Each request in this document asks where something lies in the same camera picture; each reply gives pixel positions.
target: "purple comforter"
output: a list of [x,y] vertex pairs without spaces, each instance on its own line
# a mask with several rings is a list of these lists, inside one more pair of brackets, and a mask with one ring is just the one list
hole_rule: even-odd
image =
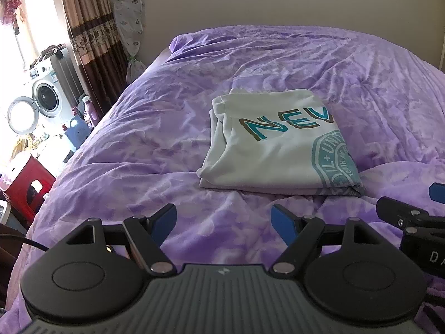
[[[358,216],[395,245],[401,232],[375,213],[382,195],[444,215],[428,187],[445,182],[445,75],[409,51],[366,34],[305,26],[204,30],[175,38],[170,50],[165,64],[125,90],[71,158],[28,237],[52,246],[88,217],[112,224],[174,203],[177,225],[162,248],[175,264],[268,266],[285,247],[270,225],[275,203],[331,224]],[[196,170],[210,146],[211,100],[232,88],[312,90],[335,117],[366,196],[200,188]],[[24,245],[9,300],[41,255]],[[445,290],[439,280],[429,284],[431,292]],[[18,294],[0,333],[16,333],[29,321]],[[434,332],[428,320],[418,321]]]

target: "washing machine door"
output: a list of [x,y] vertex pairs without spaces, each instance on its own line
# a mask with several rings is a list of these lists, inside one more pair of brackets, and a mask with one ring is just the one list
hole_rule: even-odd
[[33,85],[32,96],[37,103],[39,112],[47,118],[54,118],[61,111],[59,89],[46,79],[42,79]]
[[19,97],[10,104],[7,119],[17,134],[31,133],[39,122],[39,107],[30,97]]

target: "brown curtain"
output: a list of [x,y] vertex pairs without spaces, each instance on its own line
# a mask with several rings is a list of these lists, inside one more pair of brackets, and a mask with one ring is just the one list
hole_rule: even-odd
[[127,58],[110,0],[63,0],[63,4],[77,63],[103,117],[127,86]]

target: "white t-shirt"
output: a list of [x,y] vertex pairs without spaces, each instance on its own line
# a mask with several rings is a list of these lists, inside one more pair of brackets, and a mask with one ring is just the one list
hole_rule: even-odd
[[283,195],[356,195],[360,177],[334,118],[306,89],[212,100],[204,188]]

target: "hanging cloth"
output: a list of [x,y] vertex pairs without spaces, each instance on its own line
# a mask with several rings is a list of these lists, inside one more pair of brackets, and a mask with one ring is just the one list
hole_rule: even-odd
[[127,83],[134,82],[147,68],[136,60],[143,33],[143,0],[111,0],[114,20],[128,56]]
[[14,33],[19,34],[19,26],[17,24],[16,10],[22,2],[20,0],[2,0],[3,4],[3,17],[0,16],[3,25],[12,24],[14,27]]

